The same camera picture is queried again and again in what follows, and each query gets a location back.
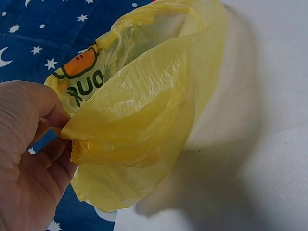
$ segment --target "plastic bag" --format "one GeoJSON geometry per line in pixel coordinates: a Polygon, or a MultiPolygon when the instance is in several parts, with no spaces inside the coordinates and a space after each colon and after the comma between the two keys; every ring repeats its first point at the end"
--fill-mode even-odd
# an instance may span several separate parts
{"type": "Polygon", "coordinates": [[[218,83],[226,30],[218,0],[159,0],[47,78],[72,116],[61,138],[79,200],[130,207],[170,171],[218,83]]]}

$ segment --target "white surface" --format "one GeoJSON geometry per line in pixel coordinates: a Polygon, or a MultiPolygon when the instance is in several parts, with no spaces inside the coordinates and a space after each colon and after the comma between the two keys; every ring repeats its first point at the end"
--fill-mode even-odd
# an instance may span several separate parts
{"type": "Polygon", "coordinates": [[[115,231],[308,230],[308,1],[224,3],[225,63],[195,151],[115,231]]]}

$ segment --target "white star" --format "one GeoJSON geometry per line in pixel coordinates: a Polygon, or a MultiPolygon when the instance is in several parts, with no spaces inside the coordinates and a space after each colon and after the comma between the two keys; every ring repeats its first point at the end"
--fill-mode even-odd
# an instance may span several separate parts
{"type": "Polygon", "coordinates": [[[52,222],[48,226],[47,230],[50,230],[50,231],[60,231],[62,229],[60,228],[60,224],[58,224],[57,222],[52,220],[52,222]]]}
{"type": "Polygon", "coordinates": [[[77,22],[79,22],[79,21],[82,21],[82,22],[84,22],[86,19],[88,19],[87,18],[87,15],[81,15],[80,17],[77,17],[78,18],[78,21],[77,22]]]}
{"type": "Polygon", "coordinates": [[[55,65],[57,63],[58,62],[55,62],[54,59],[51,59],[51,60],[47,60],[47,63],[44,66],[48,67],[48,70],[50,70],[51,68],[55,69],[55,65]]]}
{"type": "Polygon", "coordinates": [[[33,148],[29,148],[29,149],[28,149],[28,152],[30,152],[31,155],[33,155],[33,154],[36,153],[36,151],[35,151],[33,148]]]}
{"type": "Polygon", "coordinates": [[[9,30],[9,33],[15,33],[17,30],[19,30],[19,25],[13,25],[10,30],[9,30]]]}
{"type": "Polygon", "coordinates": [[[33,53],[33,55],[35,54],[40,54],[39,51],[41,51],[43,48],[41,48],[40,46],[38,47],[33,47],[33,50],[31,51],[33,53]]]}

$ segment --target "orange cartoon character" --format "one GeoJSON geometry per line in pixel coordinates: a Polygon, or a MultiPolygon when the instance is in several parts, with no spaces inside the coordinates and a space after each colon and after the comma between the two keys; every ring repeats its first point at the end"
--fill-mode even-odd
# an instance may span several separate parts
{"type": "Polygon", "coordinates": [[[54,73],[58,79],[77,78],[93,69],[99,56],[97,45],[89,47],[84,53],[77,55],[70,62],[54,73]]]}
{"type": "Polygon", "coordinates": [[[84,76],[77,82],[70,80],[76,79],[83,74],[91,71],[99,56],[98,47],[96,44],[89,47],[84,53],[77,55],[70,62],[59,68],[53,75],[58,79],[69,79],[63,82],[61,85],[67,87],[67,93],[75,98],[78,107],[81,107],[83,100],[88,100],[94,93],[94,87],[100,88],[103,85],[103,74],[100,70],[96,70],[91,74],[92,76],[84,76]]]}

